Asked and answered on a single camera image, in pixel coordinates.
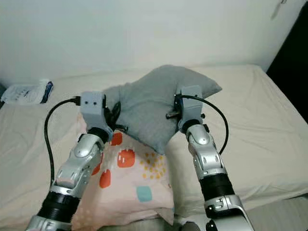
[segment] mattress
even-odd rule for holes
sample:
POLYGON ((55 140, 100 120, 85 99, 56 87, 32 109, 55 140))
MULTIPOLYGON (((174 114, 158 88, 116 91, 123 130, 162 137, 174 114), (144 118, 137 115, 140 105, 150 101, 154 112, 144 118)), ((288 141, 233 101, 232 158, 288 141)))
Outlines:
MULTIPOLYGON (((222 158, 245 208, 307 193, 308 125, 261 68, 254 65, 189 68, 214 79, 223 88, 208 100, 228 119, 230 137, 222 158)), ((0 110, 0 227, 23 228, 37 213, 48 191, 50 170, 43 139, 48 111, 59 101, 83 91, 132 82, 149 71, 56 79, 46 104, 3 106, 0 110)), ((203 111, 220 148, 225 135, 222 120, 208 107, 203 111)), ((58 108, 50 120, 56 171, 76 143, 78 112, 78 107, 67 104, 58 108)), ((176 134, 166 153, 176 214, 184 217, 204 212, 185 136, 176 134)))

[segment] blue square print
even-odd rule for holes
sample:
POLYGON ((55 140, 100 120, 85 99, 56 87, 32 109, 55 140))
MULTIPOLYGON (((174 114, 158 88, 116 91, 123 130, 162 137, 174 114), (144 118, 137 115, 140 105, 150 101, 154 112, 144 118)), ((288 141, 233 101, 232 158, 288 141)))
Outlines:
POLYGON ((152 200, 152 191, 149 186, 138 186, 137 196, 140 202, 148 202, 152 200))

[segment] yellow dot pattern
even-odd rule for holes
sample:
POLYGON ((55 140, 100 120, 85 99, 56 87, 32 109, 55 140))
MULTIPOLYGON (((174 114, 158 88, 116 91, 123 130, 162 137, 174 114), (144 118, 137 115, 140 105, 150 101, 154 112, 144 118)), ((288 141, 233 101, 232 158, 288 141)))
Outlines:
POLYGON ((140 165, 144 166, 142 178, 158 180, 166 174, 165 156, 156 153, 145 153, 144 157, 144 160, 140 161, 140 165))

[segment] white wall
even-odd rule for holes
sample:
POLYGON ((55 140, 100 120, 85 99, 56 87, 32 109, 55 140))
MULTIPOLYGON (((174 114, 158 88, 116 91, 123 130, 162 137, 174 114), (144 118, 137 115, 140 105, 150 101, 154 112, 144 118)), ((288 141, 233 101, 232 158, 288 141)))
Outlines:
POLYGON ((161 64, 266 70, 304 0, 1 0, 0 82, 161 64))

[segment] black cable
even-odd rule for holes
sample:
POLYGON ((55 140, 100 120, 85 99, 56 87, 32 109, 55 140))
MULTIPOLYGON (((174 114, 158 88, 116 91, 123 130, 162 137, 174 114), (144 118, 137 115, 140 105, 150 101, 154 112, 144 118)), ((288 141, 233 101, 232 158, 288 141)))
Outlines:
POLYGON ((201 102, 206 103, 207 105, 211 106, 215 111, 218 112, 218 114, 220 114, 220 116, 223 119, 223 122, 225 123, 225 128, 226 128, 226 136, 225 136, 225 141, 222 145, 221 150, 219 151, 219 154, 221 155, 223 150, 225 150, 226 146, 227 146, 227 142, 228 142, 228 138, 229 138, 229 126, 228 126, 228 122, 227 119, 225 117, 225 115, 221 112, 221 110, 219 110, 215 105, 213 105, 212 103, 210 103, 209 101, 206 101, 205 99, 202 99, 200 97, 197 96, 192 96, 192 95, 181 95, 181 98, 187 98, 187 99, 194 99, 194 100, 199 100, 201 102))
POLYGON ((76 105, 80 105, 80 97, 76 96, 75 98, 69 99, 69 100, 64 100, 56 104, 47 114, 46 119, 45 119, 45 124, 44 124, 44 137, 45 137, 45 142, 47 145, 47 150, 48 150, 48 156, 49 156, 49 162, 50 162, 50 186, 52 185, 54 181, 54 163, 53 163, 53 156, 52 156, 52 150, 51 146, 49 143, 49 138, 48 138, 48 121, 54 110, 56 110, 59 106, 65 104, 65 103, 75 103, 76 105))

